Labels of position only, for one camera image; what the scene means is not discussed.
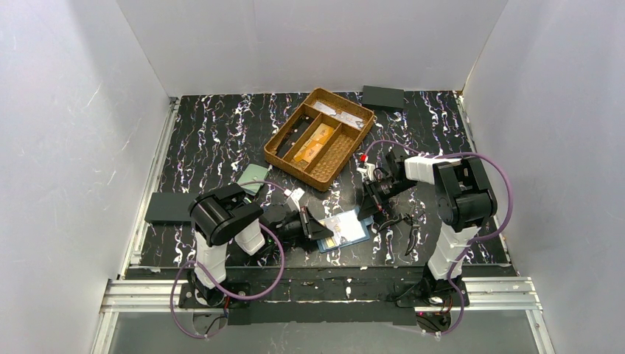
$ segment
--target white wall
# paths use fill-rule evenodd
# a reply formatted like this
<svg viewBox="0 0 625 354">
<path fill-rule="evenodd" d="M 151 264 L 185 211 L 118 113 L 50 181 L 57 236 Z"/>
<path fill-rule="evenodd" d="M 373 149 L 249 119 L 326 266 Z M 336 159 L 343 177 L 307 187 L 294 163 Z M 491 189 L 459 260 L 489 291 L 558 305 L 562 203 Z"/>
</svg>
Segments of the white wall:
<svg viewBox="0 0 625 354">
<path fill-rule="evenodd" d="M 558 353 L 625 350 L 624 63 L 622 1 L 510 1 L 465 90 L 477 149 L 514 184 L 512 261 Z"/>
<path fill-rule="evenodd" d="M 507 0 L 118 0 L 165 91 L 459 90 Z"/>
<path fill-rule="evenodd" d="M 114 0 L 0 6 L 0 351 L 90 350 L 167 108 Z"/>
</svg>

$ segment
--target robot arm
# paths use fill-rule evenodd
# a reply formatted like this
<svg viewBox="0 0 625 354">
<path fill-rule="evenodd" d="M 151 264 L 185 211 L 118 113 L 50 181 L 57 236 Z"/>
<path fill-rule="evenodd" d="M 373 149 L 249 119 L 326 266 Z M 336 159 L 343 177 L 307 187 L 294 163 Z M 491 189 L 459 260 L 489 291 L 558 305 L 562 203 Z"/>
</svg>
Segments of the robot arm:
<svg viewBox="0 0 625 354">
<path fill-rule="evenodd" d="M 469 240 L 497 212 L 497 201 L 482 162 L 475 157 L 434 159 L 396 156 L 393 151 L 385 159 L 390 173 L 381 178 L 364 178 L 365 198 L 358 217 L 362 220 L 382 211 L 388 199 L 417 182 L 433 184 L 438 214 L 443 224 L 419 290 L 423 297 L 450 291 L 447 282 L 450 266 L 467 247 Z M 461 272 L 462 266 L 458 264 L 451 278 L 459 282 Z"/>
</svg>

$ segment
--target gray floor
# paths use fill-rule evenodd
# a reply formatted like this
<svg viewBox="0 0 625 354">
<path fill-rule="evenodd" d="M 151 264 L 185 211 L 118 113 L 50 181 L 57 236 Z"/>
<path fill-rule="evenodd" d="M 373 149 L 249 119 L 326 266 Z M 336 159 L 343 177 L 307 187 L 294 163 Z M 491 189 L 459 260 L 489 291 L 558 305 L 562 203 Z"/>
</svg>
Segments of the gray floor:
<svg viewBox="0 0 625 354">
<path fill-rule="evenodd" d="M 191 314 L 180 313 L 191 325 Z M 191 339 L 169 313 L 121 313 L 111 353 L 538 353 L 525 311 L 467 311 L 436 341 L 381 323 L 254 324 Z"/>
</svg>

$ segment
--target black marble table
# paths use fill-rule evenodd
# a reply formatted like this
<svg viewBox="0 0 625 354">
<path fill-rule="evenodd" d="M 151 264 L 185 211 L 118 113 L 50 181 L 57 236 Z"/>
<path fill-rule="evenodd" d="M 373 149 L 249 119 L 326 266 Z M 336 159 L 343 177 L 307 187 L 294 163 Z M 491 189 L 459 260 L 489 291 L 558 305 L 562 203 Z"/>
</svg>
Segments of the black marble table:
<svg viewBox="0 0 625 354">
<path fill-rule="evenodd" d="M 360 93 L 340 93 L 356 103 Z M 307 94 L 245 94 L 185 96 L 181 99 L 167 160 L 161 174 L 158 191 L 198 194 L 236 181 L 245 167 L 252 164 L 268 166 L 263 146 Z M 362 201 L 362 177 L 356 171 L 357 158 L 377 139 L 390 139 L 429 153 L 471 151 L 451 91 L 412 91 L 405 93 L 405 109 L 390 114 L 376 111 L 375 125 L 352 160 L 341 171 L 327 192 L 312 187 L 271 168 L 267 180 L 283 187 L 300 187 L 306 192 L 300 200 L 317 218 L 326 218 L 354 209 Z M 378 145 L 369 154 L 379 162 L 390 147 Z M 257 199 L 262 205 L 283 201 L 281 193 L 264 187 Z M 371 239 L 325 254 L 318 250 L 305 251 L 287 244 L 289 267 L 333 266 L 423 266 L 432 254 L 441 221 L 436 215 L 434 189 L 418 184 L 393 201 L 396 211 L 424 212 L 417 247 L 405 256 L 410 226 L 399 223 L 371 234 Z M 493 231 L 492 221 L 481 230 L 481 235 Z M 148 228 L 140 266 L 177 268 L 195 257 L 195 240 L 190 226 L 156 226 Z M 273 266 L 278 264 L 276 249 L 249 257 L 236 245 L 228 248 L 227 266 Z M 466 263 L 507 263 L 506 253 L 499 238 L 475 243 Z"/>
</svg>

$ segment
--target wicker basket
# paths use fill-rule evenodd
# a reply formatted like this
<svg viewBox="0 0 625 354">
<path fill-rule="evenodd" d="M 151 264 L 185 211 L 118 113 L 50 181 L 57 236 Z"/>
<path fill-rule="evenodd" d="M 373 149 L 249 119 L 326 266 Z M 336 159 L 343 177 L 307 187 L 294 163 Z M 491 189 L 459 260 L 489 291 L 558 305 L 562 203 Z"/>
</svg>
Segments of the wicker basket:
<svg viewBox="0 0 625 354">
<path fill-rule="evenodd" d="M 334 108 L 337 112 L 344 111 L 361 118 L 364 126 L 359 130 L 334 117 L 317 111 L 313 108 L 317 101 Z M 276 156 L 279 143 L 302 114 L 314 118 L 312 124 L 284 155 L 284 158 L 279 158 Z M 279 167 L 317 190 L 325 192 L 348 162 L 349 157 L 356 151 L 358 145 L 363 142 L 363 139 L 371 130 L 373 121 L 373 111 L 332 92 L 317 88 L 306 97 L 306 100 L 299 105 L 276 135 L 265 145 L 265 159 L 273 166 Z M 296 162 L 293 158 L 321 123 L 335 129 L 331 137 L 310 163 L 304 160 Z"/>
</svg>

